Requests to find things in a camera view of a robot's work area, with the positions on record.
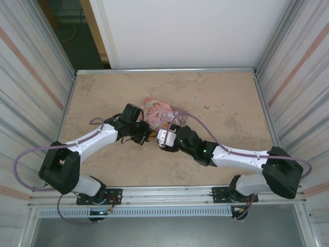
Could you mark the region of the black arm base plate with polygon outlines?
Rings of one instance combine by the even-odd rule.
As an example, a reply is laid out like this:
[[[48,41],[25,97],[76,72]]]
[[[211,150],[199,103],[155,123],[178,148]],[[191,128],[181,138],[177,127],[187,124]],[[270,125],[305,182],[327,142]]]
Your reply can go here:
[[[86,194],[78,194],[77,205],[120,205],[122,189],[106,188],[91,197]]]
[[[214,203],[249,203],[252,199],[252,195],[244,196],[226,186],[212,187],[209,196],[212,197]]]

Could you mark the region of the pink storybook tin box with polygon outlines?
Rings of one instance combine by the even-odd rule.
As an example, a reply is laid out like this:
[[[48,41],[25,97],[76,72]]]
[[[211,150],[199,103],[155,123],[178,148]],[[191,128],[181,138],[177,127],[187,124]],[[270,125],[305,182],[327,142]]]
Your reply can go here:
[[[143,114],[140,113],[138,120],[143,119],[156,132],[167,129],[176,115],[186,113],[185,110],[153,98],[145,98],[141,109]]]

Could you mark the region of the corrugated translucent side panel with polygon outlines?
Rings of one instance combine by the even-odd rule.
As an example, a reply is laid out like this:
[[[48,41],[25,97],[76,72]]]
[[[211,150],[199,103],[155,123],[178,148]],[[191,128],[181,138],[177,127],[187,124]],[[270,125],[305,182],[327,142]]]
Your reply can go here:
[[[295,1],[258,75],[282,148],[312,164],[301,186],[329,247],[329,0]]]
[[[36,0],[0,0],[0,247],[20,244],[31,194],[14,160],[54,141],[74,76]]]

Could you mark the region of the wooden door frame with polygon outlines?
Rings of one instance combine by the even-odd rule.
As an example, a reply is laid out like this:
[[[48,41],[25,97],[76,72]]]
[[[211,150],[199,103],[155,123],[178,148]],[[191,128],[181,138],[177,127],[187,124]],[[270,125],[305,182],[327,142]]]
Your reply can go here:
[[[90,28],[91,34],[93,36],[97,51],[100,55],[100,59],[104,64],[109,65],[109,59],[105,50],[105,46],[103,44],[101,34],[95,19],[94,12],[92,10],[92,6],[90,4],[90,0],[79,0],[81,7],[83,9],[84,15],[86,17],[88,26]]]

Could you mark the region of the aluminium side frame bar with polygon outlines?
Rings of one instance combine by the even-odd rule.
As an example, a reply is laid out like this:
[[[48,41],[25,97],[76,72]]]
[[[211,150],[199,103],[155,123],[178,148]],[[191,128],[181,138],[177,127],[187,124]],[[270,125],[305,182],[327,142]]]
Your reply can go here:
[[[75,74],[75,76],[73,78],[73,81],[72,81],[72,85],[70,87],[70,91],[69,91],[69,94],[68,94],[66,105],[65,105],[64,110],[63,110],[62,119],[61,119],[61,122],[60,122],[60,125],[59,125],[59,128],[58,128],[58,131],[57,131],[57,135],[54,139],[55,141],[61,140],[61,136],[62,136],[63,129],[64,129],[64,126],[65,126],[66,118],[67,118],[67,114],[68,114],[70,104],[71,104],[71,100],[72,100],[74,90],[75,90],[75,87],[76,87],[77,77],[78,77],[78,75]]]
[[[263,109],[270,137],[274,144],[271,150],[263,151],[262,154],[259,154],[260,160],[265,159],[265,163],[261,165],[262,176],[270,187],[284,187],[286,185],[289,186],[291,183],[289,176],[294,175],[293,167],[291,166],[292,163],[289,160],[286,161],[283,159],[279,159],[279,154],[283,154],[284,156],[281,157],[284,158],[287,158],[288,154],[280,148],[279,139],[277,137],[273,122],[270,117],[269,108],[267,106],[267,103],[265,102],[260,82],[256,75],[253,75],[253,80],[260,99],[261,107]]]

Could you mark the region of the grey metal shelf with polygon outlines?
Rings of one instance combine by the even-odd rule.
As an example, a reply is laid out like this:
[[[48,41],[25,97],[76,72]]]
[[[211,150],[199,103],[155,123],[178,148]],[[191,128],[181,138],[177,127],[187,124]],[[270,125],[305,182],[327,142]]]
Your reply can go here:
[[[306,247],[287,226],[228,217],[112,218],[89,226],[41,219],[32,247]]]

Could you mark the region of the aluminium rear frame bar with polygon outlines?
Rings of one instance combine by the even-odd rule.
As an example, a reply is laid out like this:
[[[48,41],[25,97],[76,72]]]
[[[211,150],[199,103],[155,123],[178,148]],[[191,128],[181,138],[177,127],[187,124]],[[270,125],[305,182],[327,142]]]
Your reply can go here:
[[[136,68],[78,70],[78,75],[97,74],[163,74],[163,73],[254,73],[252,67],[206,67],[206,68]]]

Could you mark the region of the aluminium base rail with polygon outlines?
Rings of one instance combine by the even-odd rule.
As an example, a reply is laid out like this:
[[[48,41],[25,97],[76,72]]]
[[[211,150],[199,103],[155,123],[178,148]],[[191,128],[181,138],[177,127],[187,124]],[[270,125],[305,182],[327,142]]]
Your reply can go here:
[[[122,207],[130,206],[200,206],[213,204],[210,196],[212,185],[209,186],[132,186],[122,187],[122,193],[116,201]],[[60,193],[57,191],[33,192],[28,207],[55,207]],[[285,199],[272,192],[258,194],[258,204],[304,204],[306,198],[298,189],[294,199]]]

